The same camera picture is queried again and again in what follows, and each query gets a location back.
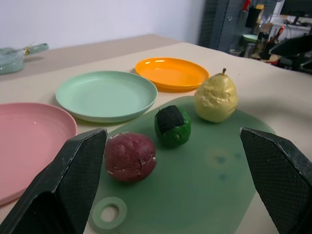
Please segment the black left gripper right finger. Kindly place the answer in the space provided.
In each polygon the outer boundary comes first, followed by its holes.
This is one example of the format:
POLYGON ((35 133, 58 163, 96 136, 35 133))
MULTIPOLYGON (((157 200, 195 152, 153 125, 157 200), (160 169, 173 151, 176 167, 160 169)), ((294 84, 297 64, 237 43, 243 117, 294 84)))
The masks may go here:
POLYGON ((280 234, 312 232, 312 163, 288 139, 241 128, 254 186, 280 234))

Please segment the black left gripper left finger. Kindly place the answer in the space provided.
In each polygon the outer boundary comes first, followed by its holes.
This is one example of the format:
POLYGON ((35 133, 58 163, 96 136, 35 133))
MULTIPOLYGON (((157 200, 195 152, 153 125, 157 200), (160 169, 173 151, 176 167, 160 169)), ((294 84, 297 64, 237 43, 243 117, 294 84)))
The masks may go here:
POLYGON ((65 142, 0 225, 2 234, 81 234, 93 205, 107 139, 105 128, 65 142))

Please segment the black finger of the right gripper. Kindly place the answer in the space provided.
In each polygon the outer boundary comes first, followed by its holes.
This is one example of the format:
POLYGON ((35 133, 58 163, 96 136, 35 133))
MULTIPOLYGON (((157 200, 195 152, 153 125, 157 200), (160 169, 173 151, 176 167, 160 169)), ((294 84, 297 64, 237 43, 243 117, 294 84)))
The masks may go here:
POLYGON ((270 54, 278 56, 296 56, 311 50, 312 36, 304 35, 279 42, 272 49, 270 49, 270 54))
POLYGON ((304 71, 311 72, 312 71, 312 58, 300 64, 300 68, 304 71))

